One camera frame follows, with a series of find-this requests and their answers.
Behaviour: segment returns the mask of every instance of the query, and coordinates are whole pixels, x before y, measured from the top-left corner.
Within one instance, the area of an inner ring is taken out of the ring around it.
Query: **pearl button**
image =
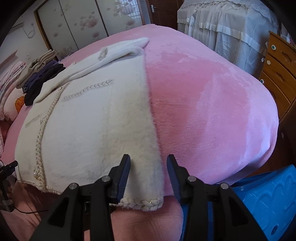
[[[33,171],[33,176],[38,180],[38,174],[35,170]]]

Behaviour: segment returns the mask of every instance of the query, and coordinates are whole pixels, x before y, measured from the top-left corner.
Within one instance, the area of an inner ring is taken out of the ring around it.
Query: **metal screw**
[[[187,177],[187,180],[190,181],[190,182],[195,182],[196,177],[195,176],[189,176],[189,177]]]
[[[110,180],[111,180],[111,178],[109,176],[103,176],[102,177],[102,181],[105,182],[105,183],[109,182]]]
[[[70,185],[69,185],[69,188],[71,189],[71,190],[74,190],[74,189],[76,189],[78,187],[78,184],[77,183],[71,183]]]
[[[229,188],[229,185],[228,185],[227,183],[221,183],[221,184],[220,184],[220,187],[221,187],[222,189],[228,189],[228,188]]]

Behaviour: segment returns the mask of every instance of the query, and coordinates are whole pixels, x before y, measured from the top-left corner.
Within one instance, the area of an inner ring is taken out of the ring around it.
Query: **white sweater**
[[[142,49],[147,43],[141,38],[102,48],[43,85],[17,141],[18,180],[60,194],[72,182],[95,182],[129,154],[119,205],[161,207],[163,173]]]

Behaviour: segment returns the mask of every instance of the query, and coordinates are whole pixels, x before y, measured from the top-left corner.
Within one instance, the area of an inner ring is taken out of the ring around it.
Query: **dresser drawer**
[[[260,75],[260,79],[264,81],[264,86],[269,90],[270,94],[276,102],[278,108],[279,118],[281,119],[290,106],[289,100],[283,92],[276,86],[276,84],[264,73]]]
[[[296,50],[289,43],[271,33],[268,53],[281,62],[296,78]]]
[[[274,57],[267,54],[263,72],[281,89],[290,102],[296,95],[296,80]]]

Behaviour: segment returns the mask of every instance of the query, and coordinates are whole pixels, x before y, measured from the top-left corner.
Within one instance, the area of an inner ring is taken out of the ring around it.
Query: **pink fleece bedspread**
[[[170,28],[145,25],[90,44],[62,63],[67,67],[104,46],[140,37],[149,38],[145,47],[147,81],[165,195],[173,195],[165,165],[168,154],[174,154],[190,175],[206,183],[233,183],[262,166],[277,137],[277,108],[271,94],[257,79],[199,41]],[[14,160],[28,111],[23,107],[9,130],[2,155],[5,163]],[[133,210],[114,213],[112,223],[118,225],[115,240],[179,240],[182,213],[177,206],[168,209],[172,203],[165,199],[161,209],[169,210],[170,215],[160,219],[154,212],[148,216]],[[133,229],[139,220],[143,222]]]

